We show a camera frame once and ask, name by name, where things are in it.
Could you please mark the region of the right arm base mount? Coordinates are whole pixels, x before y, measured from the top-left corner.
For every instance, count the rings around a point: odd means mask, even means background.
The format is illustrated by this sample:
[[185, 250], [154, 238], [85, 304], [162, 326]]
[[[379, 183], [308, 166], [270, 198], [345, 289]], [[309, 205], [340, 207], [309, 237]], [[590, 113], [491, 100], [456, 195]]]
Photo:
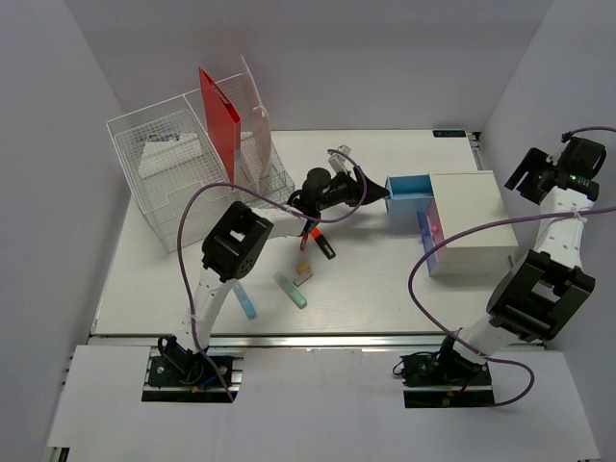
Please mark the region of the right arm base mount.
[[392, 368], [403, 382], [408, 409], [479, 408], [495, 402], [492, 378], [486, 364], [464, 359], [446, 337], [437, 351], [406, 354]]

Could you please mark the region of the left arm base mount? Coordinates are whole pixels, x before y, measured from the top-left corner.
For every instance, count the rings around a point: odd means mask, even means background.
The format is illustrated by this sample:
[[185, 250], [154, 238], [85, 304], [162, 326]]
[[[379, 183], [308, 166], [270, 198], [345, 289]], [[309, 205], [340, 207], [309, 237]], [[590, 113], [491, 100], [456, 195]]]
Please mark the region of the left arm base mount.
[[238, 358], [211, 356], [182, 347], [175, 336], [160, 337], [148, 359], [142, 402], [225, 403], [237, 396]]

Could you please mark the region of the grey eraser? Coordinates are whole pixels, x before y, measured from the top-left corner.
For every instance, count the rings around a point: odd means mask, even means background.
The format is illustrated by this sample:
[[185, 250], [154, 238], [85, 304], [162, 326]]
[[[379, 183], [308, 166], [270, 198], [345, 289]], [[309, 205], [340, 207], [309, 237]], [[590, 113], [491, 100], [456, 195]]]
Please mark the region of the grey eraser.
[[314, 273], [310, 270], [310, 269], [306, 269], [303, 272], [300, 272], [295, 279], [293, 280], [293, 283], [296, 287], [300, 287], [301, 285], [305, 284], [308, 280], [310, 280], [313, 277]]

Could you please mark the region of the pink drawer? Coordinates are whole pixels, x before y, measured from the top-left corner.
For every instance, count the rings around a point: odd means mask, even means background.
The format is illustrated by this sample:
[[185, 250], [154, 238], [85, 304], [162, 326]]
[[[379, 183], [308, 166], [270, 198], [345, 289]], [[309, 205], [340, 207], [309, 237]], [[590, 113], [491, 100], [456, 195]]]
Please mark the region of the pink drawer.
[[[430, 202], [424, 212], [418, 212], [418, 222], [425, 251], [430, 250], [445, 239], [435, 199]], [[441, 266], [440, 262], [445, 259], [446, 251], [447, 248], [443, 246], [427, 258], [426, 264], [430, 275], [437, 273], [437, 269]]]

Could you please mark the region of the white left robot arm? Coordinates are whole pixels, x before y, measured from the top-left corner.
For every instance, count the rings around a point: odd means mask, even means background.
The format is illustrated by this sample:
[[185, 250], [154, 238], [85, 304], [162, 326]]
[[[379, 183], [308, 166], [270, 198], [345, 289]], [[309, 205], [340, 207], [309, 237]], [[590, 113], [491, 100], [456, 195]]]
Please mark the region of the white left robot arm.
[[322, 211], [339, 204], [357, 209], [388, 196], [360, 167], [334, 175], [316, 167], [284, 205], [253, 209], [233, 202], [202, 243], [199, 281], [195, 290], [187, 290], [189, 309], [182, 329], [159, 339], [158, 350], [173, 376], [184, 384], [201, 377], [210, 363], [204, 353], [220, 309], [233, 286], [254, 268], [268, 240], [304, 238], [322, 222]]

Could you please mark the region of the red plastic folder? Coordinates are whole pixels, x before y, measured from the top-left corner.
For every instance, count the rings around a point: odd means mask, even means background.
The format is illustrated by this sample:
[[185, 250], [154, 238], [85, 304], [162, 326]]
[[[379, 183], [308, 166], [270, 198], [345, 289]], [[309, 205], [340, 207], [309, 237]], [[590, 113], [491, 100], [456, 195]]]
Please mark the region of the red plastic folder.
[[241, 118], [235, 106], [219, 85], [202, 68], [198, 69], [208, 136], [225, 168], [228, 179], [239, 179]]

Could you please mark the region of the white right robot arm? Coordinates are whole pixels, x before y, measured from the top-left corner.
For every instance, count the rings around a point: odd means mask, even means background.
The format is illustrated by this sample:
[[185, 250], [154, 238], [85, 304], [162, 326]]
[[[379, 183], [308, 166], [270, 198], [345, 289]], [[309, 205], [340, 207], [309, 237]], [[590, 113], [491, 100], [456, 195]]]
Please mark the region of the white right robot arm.
[[494, 290], [486, 315], [461, 329], [452, 349], [436, 357], [434, 370], [442, 381], [459, 382], [469, 362], [482, 365], [516, 341], [553, 339], [592, 294], [595, 280], [583, 271], [580, 258], [583, 212], [598, 198], [594, 178], [605, 158], [604, 145], [577, 137], [568, 140], [557, 160], [529, 149], [505, 186], [540, 208], [534, 247]]

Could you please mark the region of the clear document sleeve with papers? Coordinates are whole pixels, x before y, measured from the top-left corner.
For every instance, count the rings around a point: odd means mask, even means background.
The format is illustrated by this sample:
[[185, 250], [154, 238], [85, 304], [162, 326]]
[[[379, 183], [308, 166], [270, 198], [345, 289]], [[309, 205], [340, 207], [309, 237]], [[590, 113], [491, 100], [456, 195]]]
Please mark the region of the clear document sleeve with papers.
[[270, 189], [271, 170], [271, 130], [270, 116], [261, 95], [257, 89], [252, 72], [243, 55], [240, 56], [244, 76], [244, 88], [247, 96], [247, 106], [251, 115], [252, 135], [256, 144], [257, 155], [261, 161], [258, 191], [266, 194]]

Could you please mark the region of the blue drawer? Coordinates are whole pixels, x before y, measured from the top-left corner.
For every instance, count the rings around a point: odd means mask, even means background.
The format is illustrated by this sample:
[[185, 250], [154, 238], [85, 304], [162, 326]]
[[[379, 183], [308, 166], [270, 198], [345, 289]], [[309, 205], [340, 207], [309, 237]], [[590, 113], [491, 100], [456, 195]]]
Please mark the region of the blue drawer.
[[386, 210], [391, 215], [425, 213], [434, 197], [428, 174], [388, 176], [385, 187], [389, 192]]

